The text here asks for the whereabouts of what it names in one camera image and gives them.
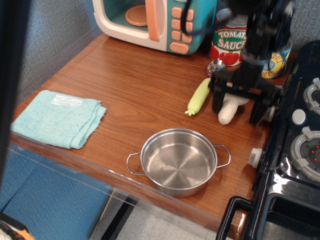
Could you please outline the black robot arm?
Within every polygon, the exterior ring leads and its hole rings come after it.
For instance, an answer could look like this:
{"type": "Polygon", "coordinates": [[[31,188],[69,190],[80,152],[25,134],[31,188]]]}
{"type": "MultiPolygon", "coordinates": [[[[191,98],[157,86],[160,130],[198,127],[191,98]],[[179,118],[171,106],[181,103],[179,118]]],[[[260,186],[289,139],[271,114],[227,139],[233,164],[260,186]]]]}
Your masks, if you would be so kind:
{"type": "Polygon", "coordinates": [[[249,122],[257,124],[277,102],[283,90],[262,78],[264,65],[272,53],[290,39],[293,0],[228,0],[231,16],[247,16],[246,43],[242,63],[234,71],[217,71],[211,78],[212,109],[219,119],[232,119],[241,99],[252,99],[249,122]]]}

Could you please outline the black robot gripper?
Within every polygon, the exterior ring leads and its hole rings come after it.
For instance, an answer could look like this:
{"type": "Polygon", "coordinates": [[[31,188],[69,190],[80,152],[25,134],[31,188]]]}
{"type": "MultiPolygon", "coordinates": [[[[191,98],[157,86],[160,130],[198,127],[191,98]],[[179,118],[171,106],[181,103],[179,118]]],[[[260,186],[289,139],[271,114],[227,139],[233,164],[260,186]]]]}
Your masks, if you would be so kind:
{"type": "Polygon", "coordinates": [[[242,52],[241,56],[243,61],[238,69],[217,71],[212,75],[212,109],[215,113],[220,112],[226,93],[255,100],[249,122],[256,125],[270,104],[283,94],[283,90],[262,78],[264,65],[270,61],[271,52],[257,56],[242,52]]]}

